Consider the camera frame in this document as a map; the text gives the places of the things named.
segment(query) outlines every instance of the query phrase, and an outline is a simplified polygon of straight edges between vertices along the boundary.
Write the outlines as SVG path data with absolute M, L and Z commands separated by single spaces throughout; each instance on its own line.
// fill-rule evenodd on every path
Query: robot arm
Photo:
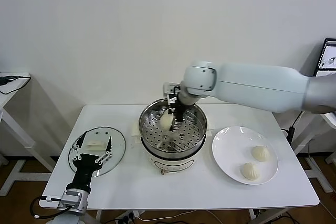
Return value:
M 271 112 L 325 114 L 336 110 L 336 74 L 307 77 L 286 67 L 196 62 L 185 71 L 178 100 L 192 105 L 206 96 Z

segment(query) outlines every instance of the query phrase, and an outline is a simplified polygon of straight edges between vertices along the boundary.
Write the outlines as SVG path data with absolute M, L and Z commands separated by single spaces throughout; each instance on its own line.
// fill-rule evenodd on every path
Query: white wall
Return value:
M 64 142 L 84 104 L 150 103 L 194 59 L 299 70 L 336 37 L 333 1 L 0 0 L 0 71 L 34 77 L 7 109 Z

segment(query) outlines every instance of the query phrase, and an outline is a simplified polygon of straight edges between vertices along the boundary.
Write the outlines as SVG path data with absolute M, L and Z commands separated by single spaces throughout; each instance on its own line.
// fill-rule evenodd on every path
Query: white desk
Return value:
M 110 126 L 124 135 L 127 144 L 125 155 L 114 170 L 92 179 L 88 209 L 281 208 L 270 211 L 274 216 L 288 208 L 319 203 L 272 113 L 234 104 L 205 104 L 200 107 L 215 128 L 213 136 L 224 127 L 240 125 L 267 137 L 279 157 L 279 171 L 274 179 L 263 185 L 250 186 L 229 178 L 214 161 L 212 137 L 206 139 L 191 168 L 161 175 L 147 160 L 142 145 L 135 144 L 131 136 L 132 126 L 145 105 L 87 105 L 77 119 L 43 195 L 61 196 L 72 181 L 74 172 L 68 165 L 68 152 L 76 138 L 93 127 Z M 40 205 L 57 207 L 56 202 L 40 201 Z M 251 223 L 265 223 L 266 216 L 263 214 Z
M 0 76 L 24 76 L 29 77 L 29 73 L 0 73 Z M 17 79 L 6 85 L 0 86 L 0 91 L 8 93 L 12 90 L 21 88 L 28 79 Z M 8 114 L 4 109 L 6 103 L 16 94 L 17 91 L 10 94 L 0 93 L 0 112 L 2 112 L 2 120 L 8 131 L 17 139 L 23 147 L 28 150 L 37 160 L 39 160 L 49 171 L 53 171 L 56 162 L 47 156 L 44 150 L 23 130 L 20 125 Z M 0 163 L 6 164 L 8 161 L 0 155 Z M 20 173 L 24 161 L 18 161 L 8 176 L 6 182 L 0 189 L 0 196 L 7 195 L 12 184 L 16 180 L 28 181 L 48 181 L 50 174 L 47 173 Z

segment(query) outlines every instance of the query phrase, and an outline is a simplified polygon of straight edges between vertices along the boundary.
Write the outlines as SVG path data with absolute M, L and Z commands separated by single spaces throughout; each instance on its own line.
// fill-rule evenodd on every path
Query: floor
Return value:
M 319 164 L 323 173 L 329 180 L 330 184 L 336 188 L 336 167 L 333 165 L 328 165 L 324 162 L 325 157 L 315 157 L 316 162 Z M 307 163 L 304 158 L 299 158 L 303 168 L 307 169 Z M 6 177 L 10 173 L 11 169 L 14 167 L 15 161 L 10 161 L 7 166 L 2 166 L 0 168 L 0 185 L 3 184 Z M 37 161 L 27 161 L 22 172 L 48 172 L 40 163 Z M 329 210 L 336 216 L 336 194 L 330 193 L 326 194 L 322 190 L 316 179 L 312 179 L 311 183 L 315 188 L 320 200 L 329 208 Z M 6 197 L 0 197 L 0 223 L 3 224 L 22 224 L 22 223 L 33 223 L 33 224 L 44 224 L 47 220 L 37 220 L 30 216 L 29 205 L 33 198 L 42 194 L 46 183 L 44 182 L 15 182 L 9 194 Z M 35 206 L 36 211 L 41 215 L 47 215 L 54 213 L 54 210 L 41 209 Z M 183 211 L 146 211 L 141 215 L 142 219 L 153 219 L 166 216 L 174 216 Z M 212 211 L 223 224 L 246 224 L 249 220 L 249 214 L 247 210 L 218 210 Z M 300 224 L 313 224 L 313 223 L 336 223 L 328 212 L 321 206 L 317 205 L 315 207 L 304 207 L 296 208 L 289 211 L 292 216 Z M 95 211 L 88 211 L 89 214 L 95 216 Z M 122 211 L 104 211 L 101 216 L 101 222 L 104 223 L 109 219 L 113 219 L 121 214 Z M 166 219 L 163 221 L 185 221 L 190 224 L 205 223 L 205 224 L 215 224 L 219 223 L 215 217 L 206 211 L 197 211 L 191 214 L 182 215 L 172 219 Z M 136 224 L 148 223 L 154 224 L 156 221 L 143 222 L 139 219 L 135 220 Z M 290 224 L 293 223 L 290 219 L 281 219 L 276 221 L 276 224 Z

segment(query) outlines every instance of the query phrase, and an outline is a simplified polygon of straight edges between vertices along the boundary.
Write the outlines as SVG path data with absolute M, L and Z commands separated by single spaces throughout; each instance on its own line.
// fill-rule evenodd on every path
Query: robotic hand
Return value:
M 175 88 L 166 83 L 164 93 L 175 93 Z M 199 61 L 185 70 L 176 96 L 177 107 L 211 96 L 271 112 L 297 109 L 325 114 L 336 110 L 336 74 L 307 77 L 286 67 L 235 63 L 218 67 Z
M 75 153 L 72 159 L 74 166 L 77 168 L 74 178 L 70 184 L 67 185 L 62 197 L 54 196 L 39 196 L 35 198 L 30 206 L 30 213 L 37 219 L 49 219 L 55 217 L 49 224 L 83 224 L 79 220 L 80 216 L 86 214 L 88 206 L 88 196 L 91 192 L 90 184 L 92 174 L 100 170 L 111 157 L 112 157 L 112 139 L 109 137 L 105 152 L 101 156 L 92 154 L 81 153 L 80 149 L 83 145 L 87 132 L 84 132 L 79 137 L 76 143 L 71 147 L 71 151 Z M 50 216 L 40 216 L 34 213 L 33 205 L 37 200 L 46 200 L 48 202 L 58 201 L 58 210 L 60 212 Z

